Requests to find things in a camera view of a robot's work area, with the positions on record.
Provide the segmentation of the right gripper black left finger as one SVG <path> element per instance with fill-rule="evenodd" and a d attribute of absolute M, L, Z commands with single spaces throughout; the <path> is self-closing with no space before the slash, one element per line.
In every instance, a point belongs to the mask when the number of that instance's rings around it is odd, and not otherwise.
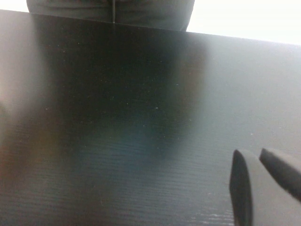
<path fill-rule="evenodd" d="M 301 224 L 301 201 L 284 190 L 259 156 L 249 151 L 234 151 L 229 190 L 236 226 Z"/>

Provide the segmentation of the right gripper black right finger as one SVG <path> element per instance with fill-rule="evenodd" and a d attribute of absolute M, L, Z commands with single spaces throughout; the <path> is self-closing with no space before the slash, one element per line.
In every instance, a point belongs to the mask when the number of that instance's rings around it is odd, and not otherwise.
<path fill-rule="evenodd" d="M 276 149 L 261 150 L 260 162 L 292 197 L 301 200 L 301 160 Z"/>

